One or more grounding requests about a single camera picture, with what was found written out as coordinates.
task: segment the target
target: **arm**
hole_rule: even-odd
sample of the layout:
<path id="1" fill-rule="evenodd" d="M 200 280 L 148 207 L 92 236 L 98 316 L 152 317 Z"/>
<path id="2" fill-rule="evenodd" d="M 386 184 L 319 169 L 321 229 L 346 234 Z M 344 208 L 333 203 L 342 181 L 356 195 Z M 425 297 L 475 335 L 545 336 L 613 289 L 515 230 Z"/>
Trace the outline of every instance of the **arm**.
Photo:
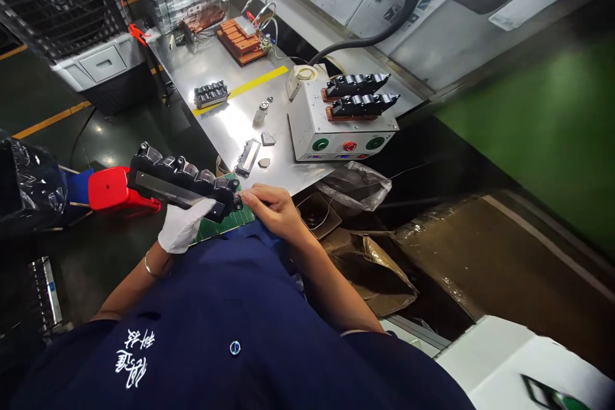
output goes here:
<path id="1" fill-rule="evenodd" d="M 168 274 L 172 264 L 171 256 L 188 250 L 197 235 L 201 218 L 209 213 L 214 203 L 212 199 L 203 199 L 188 210 L 169 205 L 156 243 L 131 273 L 115 287 L 91 321 L 120 320 L 126 315 L 157 278 Z"/>
<path id="2" fill-rule="evenodd" d="M 255 184 L 242 192 L 242 199 L 271 232 L 295 249 L 293 260 L 299 272 L 309 280 L 319 304 L 337 328 L 384 333 L 372 310 L 303 223 L 288 191 Z"/>

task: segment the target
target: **bracelet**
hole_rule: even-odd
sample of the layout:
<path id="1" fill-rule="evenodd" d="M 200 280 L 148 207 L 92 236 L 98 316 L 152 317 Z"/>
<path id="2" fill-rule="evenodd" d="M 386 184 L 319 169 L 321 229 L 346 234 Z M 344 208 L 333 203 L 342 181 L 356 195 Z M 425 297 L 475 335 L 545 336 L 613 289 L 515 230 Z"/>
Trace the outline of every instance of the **bracelet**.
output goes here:
<path id="1" fill-rule="evenodd" d="M 149 275 L 151 275 L 155 279 L 164 279 L 164 278 L 166 278 L 168 276 L 168 274 L 167 275 L 154 274 L 152 272 L 152 270 L 149 268 L 149 266 L 147 265 L 147 255 L 148 255 L 148 253 L 149 252 L 145 253 L 145 257 L 143 258 L 143 264 L 145 265 L 145 269 L 149 272 Z"/>

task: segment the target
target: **white glove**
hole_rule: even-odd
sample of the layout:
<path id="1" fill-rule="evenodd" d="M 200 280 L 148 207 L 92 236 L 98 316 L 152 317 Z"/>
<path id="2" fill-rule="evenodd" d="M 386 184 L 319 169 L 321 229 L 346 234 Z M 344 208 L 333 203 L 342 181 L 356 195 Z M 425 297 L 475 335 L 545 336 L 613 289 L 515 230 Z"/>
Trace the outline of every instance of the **white glove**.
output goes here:
<path id="1" fill-rule="evenodd" d="M 167 216 L 158 234 L 158 243 L 167 253 L 180 254 L 188 251 L 188 246 L 199 232 L 199 224 L 214 204 L 213 199 L 203 199 L 187 210 L 174 205 L 167 206 Z"/>

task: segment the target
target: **person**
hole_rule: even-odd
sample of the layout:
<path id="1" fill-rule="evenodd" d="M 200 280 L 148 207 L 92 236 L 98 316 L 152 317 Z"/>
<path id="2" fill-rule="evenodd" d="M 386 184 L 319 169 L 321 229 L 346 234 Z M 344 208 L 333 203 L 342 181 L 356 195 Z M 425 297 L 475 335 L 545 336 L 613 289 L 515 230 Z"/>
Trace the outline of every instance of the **person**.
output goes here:
<path id="1" fill-rule="evenodd" d="M 158 241 L 89 323 L 52 342 L 12 408 L 473 409 L 435 361 L 383 330 L 286 190 L 241 194 L 288 243 L 320 315 L 258 235 L 188 248 L 211 199 L 168 206 Z"/>

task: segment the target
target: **red clamp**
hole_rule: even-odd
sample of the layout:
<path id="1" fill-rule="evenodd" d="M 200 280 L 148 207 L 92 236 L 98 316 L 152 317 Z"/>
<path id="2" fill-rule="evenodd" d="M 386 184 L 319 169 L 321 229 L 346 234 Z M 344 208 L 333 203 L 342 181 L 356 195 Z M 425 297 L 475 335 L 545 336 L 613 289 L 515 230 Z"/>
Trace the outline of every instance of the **red clamp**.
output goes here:
<path id="1" fill-rule="evenodd" d="M 141 32 L 139 29 L 136 28 L 136 24 L 130 24 L 130 26 L 128 26 L 128 31 L 130 32 L 130 35 L 132 35 L 139 42 L 141 42 L 143 46 L 147 46 L 143 37 L 151 37 L 150 34 L 144 34 L 143 32 Z"/>
<path id="2" fill-rule="evenodd" d="M 248 19 L 250 21 L 252 21 L 254 23 L 254 27 L 258 27 L 258 24 L 256 24 L 256 18 L 254 17 L 254 15 L 250 12 L 245 12 L 245 15 L 248 17 Z"/>

